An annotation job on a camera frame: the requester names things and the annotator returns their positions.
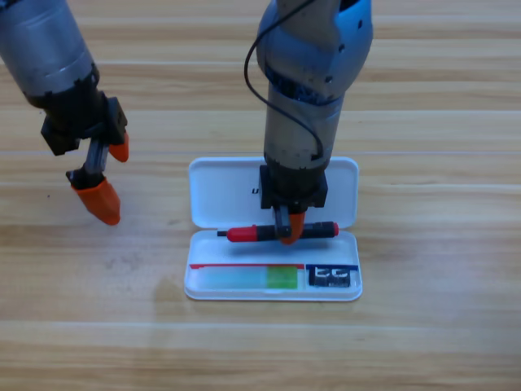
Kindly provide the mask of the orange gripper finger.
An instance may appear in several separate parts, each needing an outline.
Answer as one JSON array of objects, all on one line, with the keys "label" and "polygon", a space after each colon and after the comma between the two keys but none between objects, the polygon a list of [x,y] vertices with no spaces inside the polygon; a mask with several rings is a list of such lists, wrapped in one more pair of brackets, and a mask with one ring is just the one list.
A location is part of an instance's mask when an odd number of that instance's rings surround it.
[{"label": "orange gripper finger", "polygon": [[291,228],[291,234],[288,237],[281,237],[280,241],[285,245],[294,244],[302,235],[304,230],[305,212],[303,213],[290,213],[289,222]]},{"label": "orange gripper finger", "polygon": [[99,221],[115,226],[120,222],[120,198],[106,179],[95,187],[78,189],[71,185],[87,211]]},{"label": "orange gripper finger", "polygon": [[109,153],[119,162],[125,163],[129,159],[129,135],[109,134]]}]

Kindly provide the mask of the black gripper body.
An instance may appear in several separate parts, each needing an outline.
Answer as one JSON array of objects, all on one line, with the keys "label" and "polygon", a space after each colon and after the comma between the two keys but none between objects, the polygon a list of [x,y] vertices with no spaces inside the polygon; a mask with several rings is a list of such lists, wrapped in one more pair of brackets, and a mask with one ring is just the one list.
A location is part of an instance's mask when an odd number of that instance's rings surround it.
[{"label": "black gripper body", "polygon": [[46,113],[41,134],[54,155],[74,151],[80,141],[90,140],[83,166],[66,173],[78,189],[100,184],[110,154],[109,134],[127,132],[128,121],[118,99],[108,98],[98,89],[98,83],[98,75],[53,80],[40,93],[40,108]]},{"label": "black gripper body", "polygon": [[325,205],[327,166],[325,163],[312,169],[290,169],[269,160],[260,167],[260,207],[274,211],[277,239],[291,234],[290,213],[306,213],[309,208]]}]

